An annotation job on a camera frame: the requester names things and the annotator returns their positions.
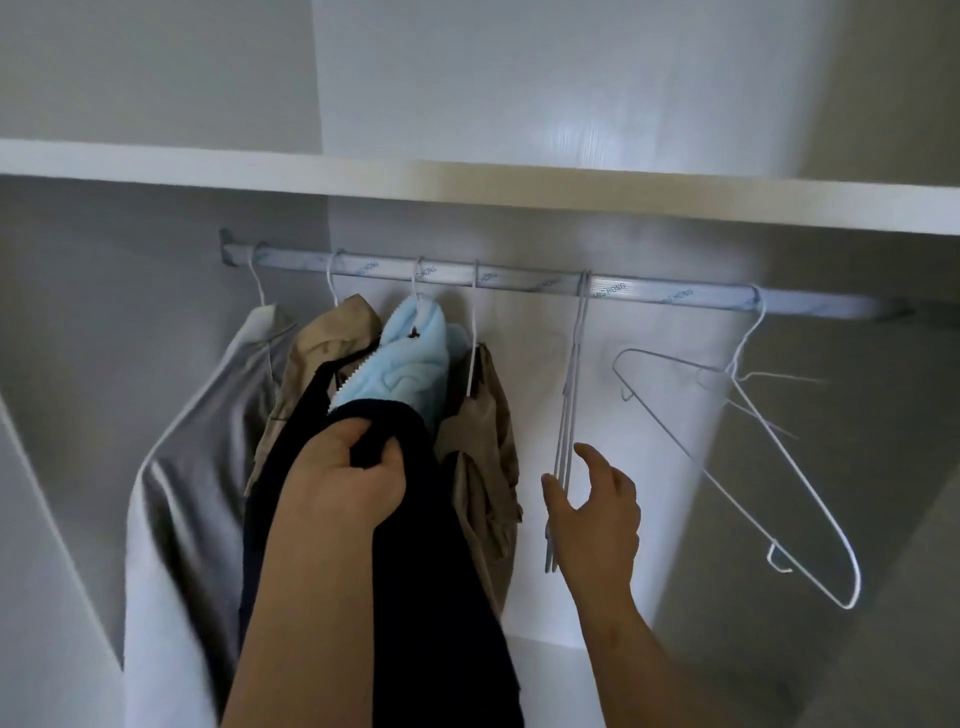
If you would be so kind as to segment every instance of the white garment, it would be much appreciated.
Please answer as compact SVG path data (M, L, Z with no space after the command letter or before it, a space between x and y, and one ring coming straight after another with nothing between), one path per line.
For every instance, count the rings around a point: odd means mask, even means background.
M243 490L295 326L255 308L151 450L127 514L125 724L216 728L236 669Z

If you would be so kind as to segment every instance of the closet rod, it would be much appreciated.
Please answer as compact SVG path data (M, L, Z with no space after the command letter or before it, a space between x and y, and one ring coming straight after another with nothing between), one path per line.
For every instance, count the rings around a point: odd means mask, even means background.
M230 266L253 263L261 268L325 273L331 253L274 248L238 243L229 230L220 230L221 257ZM384 280L410 280L413 258L340 253L332 263L336 276ZM418 280L441 285L471 286L474 263L424 259ZM480 264L477 287L503 291L526 291L576 296L579 272L531 270ZM616 299L641 303L665 303L694 308L729 311L752 310L756 291L751 285L725 285L684 280L642 279L594 274L590 282L594 299ZM960 327L960 304L918 301L907 298L784 291L763 288L768 314L813 316L854 321L923 322L935 326Z

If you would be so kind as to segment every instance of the light blue towel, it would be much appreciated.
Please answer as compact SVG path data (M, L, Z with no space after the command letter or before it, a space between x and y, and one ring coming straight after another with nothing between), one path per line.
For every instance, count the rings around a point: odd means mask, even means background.
M330 402L330 411L354 400L393 400L409 404L436 431L444 409L451 361L470 349L467 332L448 324L433 299L408 297L394 311L380 337L380 346L353 373ZM411 338L416 328L418 336Z

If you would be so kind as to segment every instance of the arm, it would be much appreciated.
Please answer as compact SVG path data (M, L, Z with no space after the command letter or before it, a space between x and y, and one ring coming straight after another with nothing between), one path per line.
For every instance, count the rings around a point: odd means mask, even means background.
M303 448L283 485L223 728L372 724L373 530L403 498L396 440L349 466L363 420Z
M669 660L630 593L639 548L636 487L587 445L590 496L574 509L552 475L543 498L557 561L573 595L587 643L600 706L609 728L715 725L698 711L696 691Z

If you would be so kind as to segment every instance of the forearm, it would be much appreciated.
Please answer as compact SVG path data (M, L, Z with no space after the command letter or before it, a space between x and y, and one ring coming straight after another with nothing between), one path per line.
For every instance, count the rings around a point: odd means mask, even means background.
M372 537L328 534L277 563L268 544L224 728L371 725Z
M703 725L696 696L629 598L580 610L608 728Z

